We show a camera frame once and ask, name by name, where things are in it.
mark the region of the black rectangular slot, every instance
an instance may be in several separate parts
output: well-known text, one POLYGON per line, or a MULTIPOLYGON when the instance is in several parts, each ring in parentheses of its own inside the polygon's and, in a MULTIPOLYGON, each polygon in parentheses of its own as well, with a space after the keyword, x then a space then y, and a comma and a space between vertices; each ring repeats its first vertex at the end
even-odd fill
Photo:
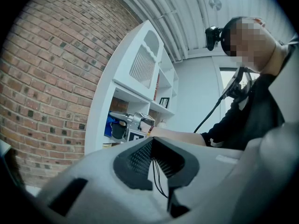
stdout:
POLYGON ((73 180, 49 205, 49 207, 61 216, 67 214, 71 206, 87 184, 87 180, 77 178, 73 180))

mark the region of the black shirt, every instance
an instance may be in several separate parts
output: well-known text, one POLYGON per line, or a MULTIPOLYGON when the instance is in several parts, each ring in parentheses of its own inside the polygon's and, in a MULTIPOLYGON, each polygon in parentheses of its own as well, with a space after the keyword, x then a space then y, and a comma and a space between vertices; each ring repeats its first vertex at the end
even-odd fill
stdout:
MULTIPOLYGON (((294 45, 290 45, 290 52, 284 64, 290 57, 294 45)), ((234 100, 231 108, 220 123, 215 124, 208 133, 202 133, 207 146, 223 142, 222 148, 244 150, 247 143, 256 138, 263 137, 269 130, 284 123, 283 116, 274 98, 269 92, 269 86, 275 76, 264 74, 254 82, 251 87, 247 104, 240 110, 239 103, 234 100)))

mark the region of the man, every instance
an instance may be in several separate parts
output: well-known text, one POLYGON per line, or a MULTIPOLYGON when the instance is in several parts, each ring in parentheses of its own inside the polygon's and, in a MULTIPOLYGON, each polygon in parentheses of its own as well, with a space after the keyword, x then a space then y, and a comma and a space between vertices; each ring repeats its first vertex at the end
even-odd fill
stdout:
MULTIPOLYGON (((234 100, 225 117, 208 133, 183 133, 154 127, 150 136, 203 146, 221 143, 223 148, 244 150, 250 140, 261 138, 283 124, 283 116, 268 88, 297 46, 297 39, 281 45, 260 19, 236 17, 223 28, 220 42, 228 56, 260 74, 247 96, 234 100)), ((148 133, 150 126, 142 122, 141 129, 148 133)))

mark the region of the ear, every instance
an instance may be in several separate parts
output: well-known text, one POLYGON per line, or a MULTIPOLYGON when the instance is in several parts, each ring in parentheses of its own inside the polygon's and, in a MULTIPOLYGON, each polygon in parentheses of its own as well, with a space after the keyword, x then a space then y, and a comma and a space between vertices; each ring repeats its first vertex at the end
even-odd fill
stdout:
POLYGON ((260 18, 254 18, 253 20, 260 24, 263 28, 266 26, 266 23, 264 23, 260 18))

